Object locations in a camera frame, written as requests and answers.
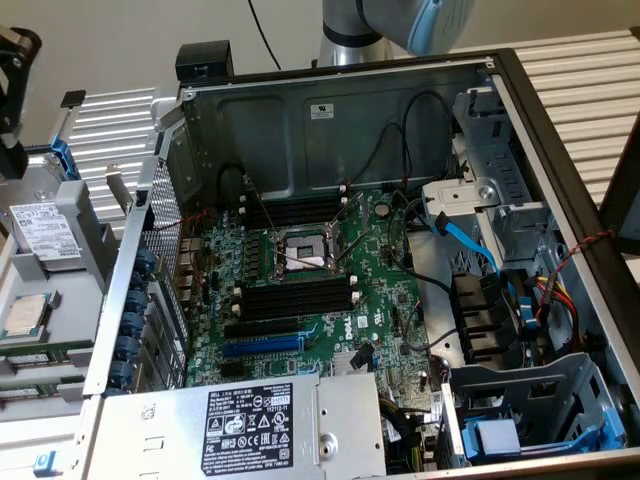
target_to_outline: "warning label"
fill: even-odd
[[[67,219],[58,212],[54,202],[15,205],[11,212],[40,261],[80,256]]]
[[[202,446],[208,477],[293,466],[291,383],[209,393]]]

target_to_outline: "motherboard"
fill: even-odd
[[[295,212],[279,216],[266,203],[275,228],[265,221],[265,205],[254,205],[253,213],[247,205],[197,229],[194,243],[201,247],[188,249],[185,263],[204,289],[190,304],[188,387],[368,370],[381,395],[400,407],[430,406],[430,362],[406,347],[400,331],[408,328],[414,345],[426,342],[422,315],[411,315],[419,302],[417,283],[390,257],[392,195],[371,190],[343,198],[330,199],[324,210],[305,206],[318,212],[314,221],[324,215],[323,222],[294,224]],[[393,247],[402,252],[399,232],[392,234],[396,240]],[[261,340],[247,344],[246,336]],[[293,348],[269,351],[292,336],[298,341]],[[355,370],[353,360],[362,351],[371,354],[371,364],[363,360]]]

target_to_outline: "power supply label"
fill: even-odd
[[[293,384],[209,393],[202,446],[208,477],[293,466]]]

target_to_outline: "robotic arm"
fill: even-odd
[[[0,181],[22,178],[27,168],[18,134],[29,70],[40,47],[31,30],[0,25],[0,70],[7,80],[0,83]]]
[[[393,58],[389,40],[414,55],[446,53],[474,0],[323,0],[318,66]]]

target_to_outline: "wall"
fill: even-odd
[[[254,0],[283,68],[305,68],[322,33],[321,0]],[[164,84],[183,43],[230,39],[237,73],[273,64],[244,0],[4,0],[4,25],[35,30],[44,47],[30,82],[23,141],[42,142],[67,90]],[[639,0],[476,0],[457,47],[640,25]]]

